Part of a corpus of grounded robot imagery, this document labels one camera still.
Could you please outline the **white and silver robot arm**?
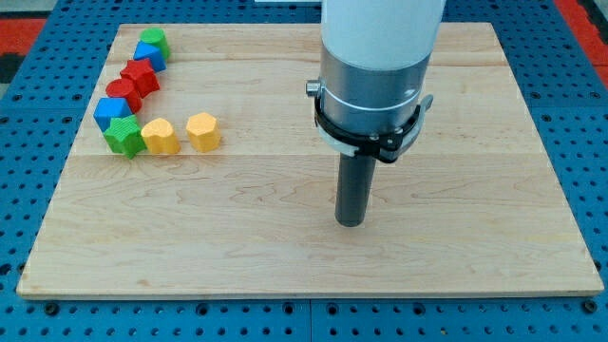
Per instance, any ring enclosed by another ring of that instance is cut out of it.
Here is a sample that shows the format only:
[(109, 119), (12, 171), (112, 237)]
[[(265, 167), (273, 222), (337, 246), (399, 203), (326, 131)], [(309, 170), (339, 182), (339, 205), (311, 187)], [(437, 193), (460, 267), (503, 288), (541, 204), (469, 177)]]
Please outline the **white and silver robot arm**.
[(445, 0), (324, 0), (319, 113), (356, 135), (404, 125), (420, 95)]

